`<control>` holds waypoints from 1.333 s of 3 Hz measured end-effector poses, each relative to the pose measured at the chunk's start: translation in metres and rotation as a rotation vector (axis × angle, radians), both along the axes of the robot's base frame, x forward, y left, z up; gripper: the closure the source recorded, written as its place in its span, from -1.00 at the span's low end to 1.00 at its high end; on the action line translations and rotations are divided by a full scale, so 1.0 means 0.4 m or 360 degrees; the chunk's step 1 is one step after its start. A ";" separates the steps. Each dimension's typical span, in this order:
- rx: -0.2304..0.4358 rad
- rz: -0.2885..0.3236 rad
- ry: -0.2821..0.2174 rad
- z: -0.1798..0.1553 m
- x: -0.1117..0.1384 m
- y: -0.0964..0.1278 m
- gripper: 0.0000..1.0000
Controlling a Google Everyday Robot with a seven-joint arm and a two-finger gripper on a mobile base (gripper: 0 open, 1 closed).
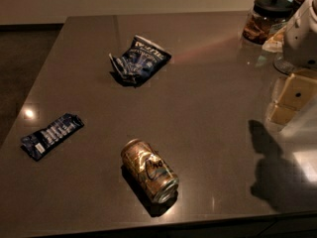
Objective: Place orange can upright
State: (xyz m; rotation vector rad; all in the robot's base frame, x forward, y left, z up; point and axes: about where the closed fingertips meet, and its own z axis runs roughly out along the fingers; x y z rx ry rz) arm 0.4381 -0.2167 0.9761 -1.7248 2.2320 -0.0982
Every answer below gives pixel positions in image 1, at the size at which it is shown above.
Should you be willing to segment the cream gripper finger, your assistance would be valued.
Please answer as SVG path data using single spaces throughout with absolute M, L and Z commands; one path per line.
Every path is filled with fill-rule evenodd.
M 286 125 L 316 95 L 315 70 L 300 69 L 287 78 L 280 78 L 272 93 L 268 120 L 278 125 Z

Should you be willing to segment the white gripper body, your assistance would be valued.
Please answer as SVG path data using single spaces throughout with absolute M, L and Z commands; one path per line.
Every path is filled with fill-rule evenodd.
M 288 21 L 283 59 L 285 70 L 317 68 L 317 0 L 305 0 Z

